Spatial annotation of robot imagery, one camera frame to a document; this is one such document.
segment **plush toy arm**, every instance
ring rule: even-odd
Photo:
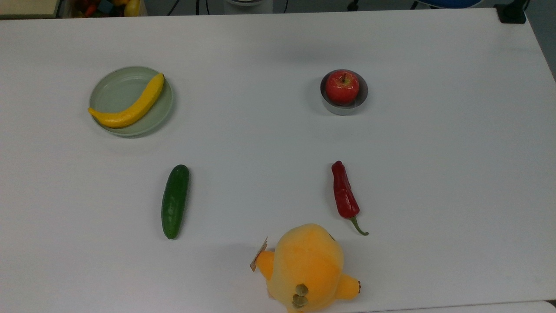
[[[361,285],[357,279],[342,274],[336,290],[336,299],[351,300],[359,294],[360,289]]]
[[[257,256],[255,265],[259,268],[265,279],[270,280],[272,272],[274,271],[274,252],[262,251],[261,254]]]

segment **yellow banana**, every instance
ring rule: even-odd
[[[102,113],[93,108],[89,108],[89,113],[94,116],[99,123],[106,127],[121,128],[129,126],[137,122],[150,110],[152,105],[156,102],[156,99],[158,99],[158,96],[160,96],[163,86],[164,75],[158,73],[148,82],[147,87],[145,87],[139,99],[124,111],[117,113]]]

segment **cucumber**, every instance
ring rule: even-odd
[[[177,165],[168,176],[162,198],[162,230],[168,239],[175,239],[180,232],[188,185],[189,169]]]

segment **plush toy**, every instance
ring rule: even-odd
[[[336,299],[351,300],[361,289],[357,279],[342,273],[340,245],[317,224],[288,231],[275,252],[260,252],[255,265],[266,278],[269,294],[288,313],[320,310]]]

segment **silver bowl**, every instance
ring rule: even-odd
[[[353,102],[349,104],[346,105],[334,104],[332,101],[330,101],[330,99],[326,95],[326,91],[325,91],[326,80],[328,79],[328,76],[330,76],[332,73],[336,71],[352,72],[355,74],[355,76],[357,76],[357,79],[359,80],[359,93],[357,94],[357,97],[355,97],[355,100],[353,100]],[[330,112],[336,115],[349,115],[355,113],[365,102],[365,100],[367,99],[367,95],[369,94],[369,87],[367,86],[367,83],[365,82],[363,77],[361,77],[361,75],[357,74],[354,71],[334,70],[326,74],[320,81],[320,94],[322,95],[322,103],[324,104],[324,107],[327,108]]]

